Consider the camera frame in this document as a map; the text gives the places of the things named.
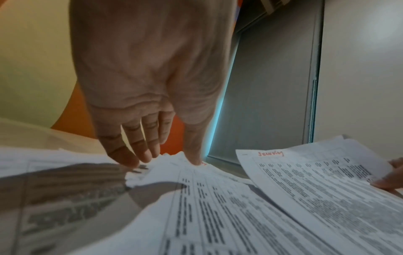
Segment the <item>red handwriting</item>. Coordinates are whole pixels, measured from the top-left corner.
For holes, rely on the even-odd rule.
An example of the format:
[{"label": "red handwriting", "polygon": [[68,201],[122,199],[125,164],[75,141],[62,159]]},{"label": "red handwriting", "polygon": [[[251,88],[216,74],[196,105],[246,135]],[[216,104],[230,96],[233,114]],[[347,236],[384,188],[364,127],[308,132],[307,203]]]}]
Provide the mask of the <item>red handwriting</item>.
[{"label": "red handwriting", "polygon": [[274,156],[274,155],[281,155],[284,157],[284,153],[282,151],[274,151],[274,152],[258,152],[259,156]]}]

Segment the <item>hand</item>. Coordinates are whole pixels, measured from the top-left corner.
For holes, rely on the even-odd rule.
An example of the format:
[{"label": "hand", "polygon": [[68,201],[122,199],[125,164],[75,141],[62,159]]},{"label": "hand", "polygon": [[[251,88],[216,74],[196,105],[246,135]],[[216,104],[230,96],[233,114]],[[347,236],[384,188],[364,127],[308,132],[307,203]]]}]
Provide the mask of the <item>hand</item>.
[{"label": "hand", "polygon": [[129,191],[130,197],[142,209],[155,203],[162,195],[185,188],[186,185],[176,182],[157,182],[136,186]]},{"label": "hand", "polygon": [[134,168],[157,157],[176,113],[185,123],[183,151],[201,164],[228,71],[235,7],[236,0],[71,0],[74,67],[112,159]]},{"label": "hand", "polygon": [[403,158],[391,160],[389,163],[394,167],[393,172],[371,185],[380,189],[403,188]]}]

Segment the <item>white wall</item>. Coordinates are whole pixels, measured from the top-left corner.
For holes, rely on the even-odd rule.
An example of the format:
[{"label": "white wall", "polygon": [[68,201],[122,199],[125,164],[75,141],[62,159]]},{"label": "white wall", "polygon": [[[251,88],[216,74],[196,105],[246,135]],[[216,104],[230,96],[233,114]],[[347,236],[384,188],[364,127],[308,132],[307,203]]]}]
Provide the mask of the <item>white wall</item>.
[{"label": "white wall", "polygon": [[314,139],[403,156],[403,0],[326,0]]}]

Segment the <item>stack of papers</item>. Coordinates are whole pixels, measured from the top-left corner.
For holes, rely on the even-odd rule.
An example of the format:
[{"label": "stack of papers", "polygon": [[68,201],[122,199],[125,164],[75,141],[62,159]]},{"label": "stack of papers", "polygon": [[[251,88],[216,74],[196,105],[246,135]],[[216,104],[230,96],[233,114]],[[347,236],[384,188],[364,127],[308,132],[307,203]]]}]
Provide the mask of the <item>stack of papers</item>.
[{"label": "stack of papers", "polygon": [[0,254],[403,254],[403,200],[369,185],[392,167],[358,142],[237,155],[250,180],[182,152],[125,174],[104,155],[1,149],[0,198],[20,199]]}]

